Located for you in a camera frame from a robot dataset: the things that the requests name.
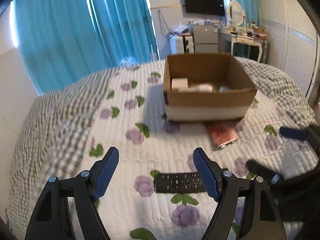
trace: cardboard box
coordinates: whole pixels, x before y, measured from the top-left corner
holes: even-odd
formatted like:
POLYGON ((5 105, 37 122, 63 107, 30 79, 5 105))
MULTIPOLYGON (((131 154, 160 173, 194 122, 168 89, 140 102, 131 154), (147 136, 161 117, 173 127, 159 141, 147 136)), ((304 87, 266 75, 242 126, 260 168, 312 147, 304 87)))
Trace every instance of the cardboard box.
POLYGON ((164 100, 172 121, 214 121, 243 118, 257 88, 230 54, 168 55, 164 69, 164 100), (189 86, 209 83, 213 92, 171 90, 172 78, 188 78, 189 86), (229 91, 219 92, 220 86, 229 91))

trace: mirror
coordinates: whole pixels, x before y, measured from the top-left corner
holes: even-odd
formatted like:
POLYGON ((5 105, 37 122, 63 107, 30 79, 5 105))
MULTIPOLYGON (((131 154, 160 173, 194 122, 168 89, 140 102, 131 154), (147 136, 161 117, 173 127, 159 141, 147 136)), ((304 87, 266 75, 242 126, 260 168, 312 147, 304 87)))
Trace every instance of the mirror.
POLYGON ((227 8, 227 16, 232 27, 238 27, 244 20, 244 9, 237 0, 232 0, 227 8))

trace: wall-mounted television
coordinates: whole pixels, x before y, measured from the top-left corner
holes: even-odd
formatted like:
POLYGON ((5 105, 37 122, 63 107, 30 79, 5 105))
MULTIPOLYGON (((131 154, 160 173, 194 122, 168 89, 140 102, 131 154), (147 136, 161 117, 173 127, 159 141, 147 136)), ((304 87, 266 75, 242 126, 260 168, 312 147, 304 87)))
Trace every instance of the wall-mounted television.
POLYGON ((225 16, 223 0, 184 0, 186 13, 225 16))

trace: checkered fabric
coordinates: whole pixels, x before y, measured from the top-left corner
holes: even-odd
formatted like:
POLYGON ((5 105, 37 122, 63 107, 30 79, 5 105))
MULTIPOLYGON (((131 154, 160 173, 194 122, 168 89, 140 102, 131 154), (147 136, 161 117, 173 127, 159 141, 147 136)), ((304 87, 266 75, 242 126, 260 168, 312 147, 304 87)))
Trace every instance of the checkered fabric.
MULTIPOLYGON (((314 123, 314 115, 292 79, 281 70, 237 58, 257 87, 286 110, 298 126, 314 123)), ((62 91, 39 97, 25 121, 12 163, 7 224, 24 239, 35 203, 52 176, 74 177, 108 80, 117 68, 94 73, 62 91)))
POLYGON ((6 209, 7 225, 17 239, 24 239, 34 208, 31 203, 36 202, 48 177, 76 175, 113 71, 91 74, 33 103, 16 146, 6 209))

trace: black remote control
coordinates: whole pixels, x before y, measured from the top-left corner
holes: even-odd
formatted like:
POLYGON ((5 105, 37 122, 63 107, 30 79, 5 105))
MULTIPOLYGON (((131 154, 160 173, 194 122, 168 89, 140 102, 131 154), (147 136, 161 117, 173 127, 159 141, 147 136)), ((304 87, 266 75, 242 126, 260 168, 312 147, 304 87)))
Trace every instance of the black remote control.
POLYGON ((155 177, 157 193, 199 193, 205 192, 197 172, 158 173, 155 177))

